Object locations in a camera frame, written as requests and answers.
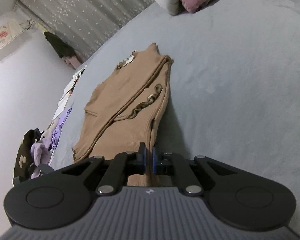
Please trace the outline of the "pink hanging garment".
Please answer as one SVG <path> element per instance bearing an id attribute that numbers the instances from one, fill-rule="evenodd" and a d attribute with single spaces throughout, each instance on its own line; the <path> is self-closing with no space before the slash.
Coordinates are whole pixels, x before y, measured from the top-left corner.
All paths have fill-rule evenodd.
<path id="1" fill-rule="evenodd" d="M 65 64 L 74 69 L 79 68 L 86 61 L 83 55 L 78 52 L 76 52 L 74 56 L 64 56 L 62 57 L 62 59 L 65 62 Z"/>

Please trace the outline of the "grey star-patterned curtain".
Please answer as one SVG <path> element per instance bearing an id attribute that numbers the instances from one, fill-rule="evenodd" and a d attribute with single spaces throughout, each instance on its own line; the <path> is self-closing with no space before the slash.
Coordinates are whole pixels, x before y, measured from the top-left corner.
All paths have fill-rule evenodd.
<path id="1" fill-rule="evenodd" d="M 16 0 L 45 29 L 88 59 L 153 0 Z"/>

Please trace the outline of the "grey bed sheet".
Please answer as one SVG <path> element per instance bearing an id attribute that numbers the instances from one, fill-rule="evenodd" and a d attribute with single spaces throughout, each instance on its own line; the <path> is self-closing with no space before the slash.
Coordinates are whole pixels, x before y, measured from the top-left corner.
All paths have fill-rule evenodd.
<path id="1" fill-rule="evenodd" d="M 72 163 L 96 86 L 151 43 L 173 59 L 159 148 L 278 181 L 300 204 L 300 0 L 218 0 L 177 16 L 151 5 L 89 59 L 52 166 Z"/>

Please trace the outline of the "brown ribbed knit sweater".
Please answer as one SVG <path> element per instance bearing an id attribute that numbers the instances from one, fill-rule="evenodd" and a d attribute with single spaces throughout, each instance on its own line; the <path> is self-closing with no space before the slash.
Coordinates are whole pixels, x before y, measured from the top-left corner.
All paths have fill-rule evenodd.
<path id="1" fill-rule="evenodd" d="M 136 152 L 142 142 L 152 150 L 170 96 L 172 63 L 152 43 L 116 66 L 84 108 L 79 141 L 72 148 L 74 163 L 97 155 L 109 160 L 121 152 Z"/>

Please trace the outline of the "beige folded garment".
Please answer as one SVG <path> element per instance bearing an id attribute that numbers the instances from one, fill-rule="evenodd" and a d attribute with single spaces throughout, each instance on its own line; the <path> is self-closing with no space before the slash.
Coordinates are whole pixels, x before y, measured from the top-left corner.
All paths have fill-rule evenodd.
<path id="1" fill-rule="evenodd" d="M 54 120 L 52 120 L 48 128 L 42 133 L 40 138 L 43 139 L 49 137 L 56 129 L 58 123 L 59 123 L 59 118 L 55 118 Z"/>

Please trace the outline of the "purple garment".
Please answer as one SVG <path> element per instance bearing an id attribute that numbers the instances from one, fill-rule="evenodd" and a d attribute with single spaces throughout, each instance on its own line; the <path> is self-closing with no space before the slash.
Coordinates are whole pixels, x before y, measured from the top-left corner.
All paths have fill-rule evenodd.
<path id="1" fill-rule="evenodd" d="M 40 140 L 35 142 L 30 149 L 33 158 L 34 172 L 30 178 L 34 179 L 40 175 L 39 165 L 49 165 L 53 159 L 54 152 L 58 146 L 62 128 L 70 115 L 72 108 L 65 109 L 51 126 L 42 134 Z"/>

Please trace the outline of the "dark green hanging garment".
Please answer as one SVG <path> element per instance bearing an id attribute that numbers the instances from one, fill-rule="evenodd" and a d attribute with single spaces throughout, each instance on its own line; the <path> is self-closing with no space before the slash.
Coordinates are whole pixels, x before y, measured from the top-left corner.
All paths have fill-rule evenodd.
<path id="1" fill-rule="evenodd" d="M 49 31 L 45 31 L 44 36 L 46 40 L 51 44 L 60 59 L 64 57 L 73 57 L 76 55 L 75 50 L 63 40 L 61 40 L 57 35 Z"/>

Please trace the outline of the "dark patterned garment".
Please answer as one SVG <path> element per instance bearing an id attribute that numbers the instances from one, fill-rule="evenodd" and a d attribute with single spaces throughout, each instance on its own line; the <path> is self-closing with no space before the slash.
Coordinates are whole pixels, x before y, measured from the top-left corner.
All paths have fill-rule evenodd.
<path id="1" fill-rule="evenodd" d="M 29 180 L 40 175 L 39 164 L 46 148 L 37 141 L 37 135 L 37 130 L 32 129 L 24 135 L 15 160 L 13 178 Z"/>

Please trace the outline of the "open book with orange spine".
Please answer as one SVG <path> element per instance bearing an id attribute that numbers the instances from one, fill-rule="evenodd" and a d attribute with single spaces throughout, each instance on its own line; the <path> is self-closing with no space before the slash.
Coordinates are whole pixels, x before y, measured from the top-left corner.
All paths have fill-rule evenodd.
<path id="1" fill-rule="evenodd" d="M 77 72 L 75 72 L 75 74 L 72 76 L 72 79 L 69 81 L 69 83 L 64 88 L 63 95 L 57 104 L 57 109 L 52 118 L 53 120 L 55 120 L 55 118 L 57 118 L 62 113 L 62 111 L 65 109 L 66 104 L 75 88 L 75 85 L 76 85 L 77 81 L 79 80 L 79 78 L 82 76 L 86 67 L 87 67 L 87 64 L 85 64 L 81 69 L 79 69 Z"/>

